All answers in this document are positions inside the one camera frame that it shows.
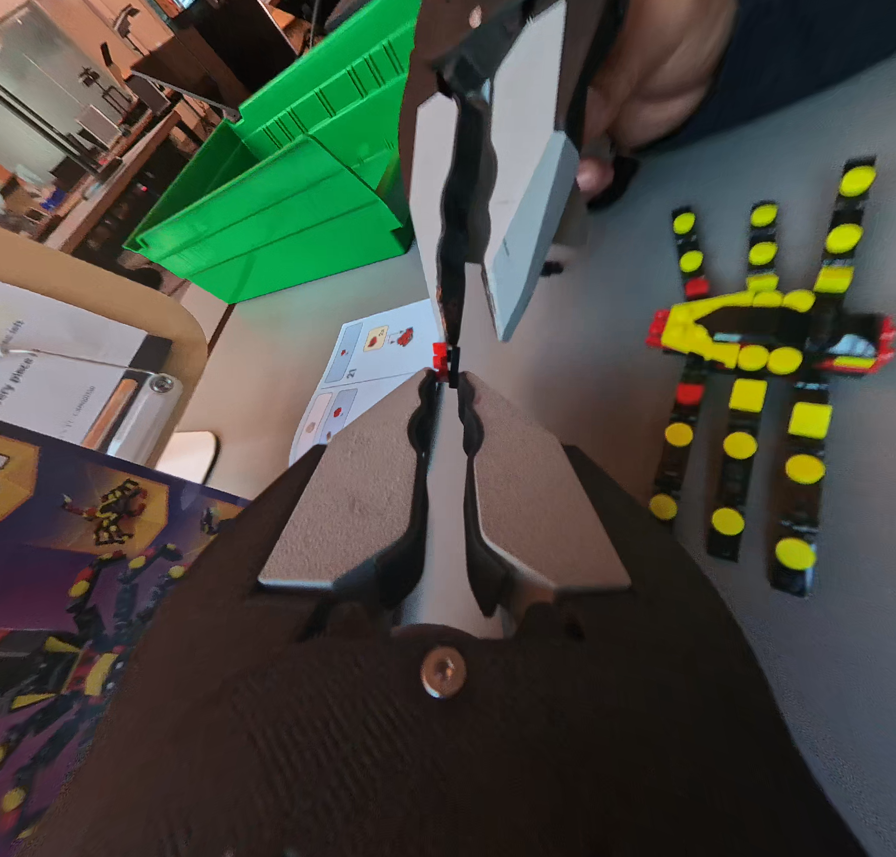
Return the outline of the person's right hand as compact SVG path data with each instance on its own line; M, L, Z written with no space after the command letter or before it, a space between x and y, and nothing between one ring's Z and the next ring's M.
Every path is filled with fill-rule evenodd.
M709 90L733 33L737 0L629 0L609 56L588 86L577 184L605 192L606 144L630 153L677 130Z

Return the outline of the white printed paper sheet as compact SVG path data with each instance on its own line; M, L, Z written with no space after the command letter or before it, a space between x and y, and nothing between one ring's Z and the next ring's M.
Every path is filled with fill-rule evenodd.
M147 337L2 283L2 422L82 444Z

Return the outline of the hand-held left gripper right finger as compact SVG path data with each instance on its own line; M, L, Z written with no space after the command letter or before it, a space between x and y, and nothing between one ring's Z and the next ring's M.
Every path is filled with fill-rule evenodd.
M621 593L631 577L554 434L483 379L462 372L458 415L469 587L486 617Z

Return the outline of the grey metal bar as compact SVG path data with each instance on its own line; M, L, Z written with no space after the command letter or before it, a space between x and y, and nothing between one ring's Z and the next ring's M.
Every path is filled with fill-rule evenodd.
M219 116L223 119L226 119L230 122L237 123L242 119L242 114L237 107L230 107L229 105L222 103L221 101L212 100L207 97L203 97L197 93L192 91L188 91L185 88L172 85L164 82L163 80L156 79L154 77L150 77L148 75L143 74L142 72L138 72L136 69L133 69L129 78L127 79L129 85L136 84L138 80L143 81L145 83L151 84L157 87L160 91L170 92L171 96L178 95L178 101L180 100L194 100L201 102L204 106L210 107L218 112Z

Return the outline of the wooden clipboard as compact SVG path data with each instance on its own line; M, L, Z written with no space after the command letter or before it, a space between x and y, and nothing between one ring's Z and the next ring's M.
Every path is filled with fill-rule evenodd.
M208 431L174 432L208 358L207 338L191 312L163 293L49 246L3 233L1 243L2 283L137 327L148 334L125 373L170 374L181 382L183 394L165 431L163 447L157 449L148 464L138 465L171 473L188 482L207 482L218 458L218 437ZM71 444L100 452L98 446L116 410L116 405L109 400L84 442Z

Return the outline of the black yellow lego spider model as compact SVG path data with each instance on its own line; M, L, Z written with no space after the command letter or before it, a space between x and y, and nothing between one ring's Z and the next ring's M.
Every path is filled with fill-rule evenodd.
M832 378L865 377L894 357L889 316L845 309L876 178L874 155L844 163L813 284L791 291L778 286L777 201L752 205L745 284L728 294L712 291L696 211L688 204L673 209L670 228L683 301L657 311L646 338L648 347L685 359L648 503L666 527L673 527L678 517L707 383L712 375L732 377L720 475L705 529L706 551L716 560L740 559L769 383L790 381L790 416L780 442L780 486L766 563L771 587L798 598L812 593L818 562Z

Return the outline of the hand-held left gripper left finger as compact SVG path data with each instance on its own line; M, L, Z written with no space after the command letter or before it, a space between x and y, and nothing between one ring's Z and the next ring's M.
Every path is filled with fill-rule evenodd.
M438 395L420 370L322 447L259 584L383 609L408 597L425 562Z

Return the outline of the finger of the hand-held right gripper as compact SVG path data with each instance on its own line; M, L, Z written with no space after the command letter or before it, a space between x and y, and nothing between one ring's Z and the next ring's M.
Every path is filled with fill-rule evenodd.
M573 188L578 153L556 123L567 1L526 23L491 82L496 159L483 279L499 341L532 299Z
M480 273L502 340L491 281L498 235L491 86L487 81L461 96L437 91L417 114L409 208L436 328L451 345L461 337L467 266Z

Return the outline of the purple lego box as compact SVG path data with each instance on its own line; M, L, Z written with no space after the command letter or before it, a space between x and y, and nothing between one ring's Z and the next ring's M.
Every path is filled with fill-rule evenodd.
M2 423L2 855L84 760L161 602L248 503Z

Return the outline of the metal clipboard clip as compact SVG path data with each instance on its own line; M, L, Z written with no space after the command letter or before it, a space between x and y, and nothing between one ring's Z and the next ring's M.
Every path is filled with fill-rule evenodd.
M148 464L164 445L165 431L182 394L181 382L170 374L125 373L109 400L116 410L98 450L111 457Z

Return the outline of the wooden desk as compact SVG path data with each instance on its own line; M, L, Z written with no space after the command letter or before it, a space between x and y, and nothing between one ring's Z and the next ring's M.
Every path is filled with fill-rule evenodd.
M185 168L181 141L188 147L202 144L178 109L140 123L106 179L83 179L41 222L16 223L13 231L2 227L2 233L115 270L130 236Z

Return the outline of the lego instruction booklet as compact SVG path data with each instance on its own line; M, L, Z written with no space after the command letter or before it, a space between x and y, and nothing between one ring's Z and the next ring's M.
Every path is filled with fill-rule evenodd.
M344 427L419 371L443 342L430 299L342 325L322 378L297 427L288 462L327 445Z

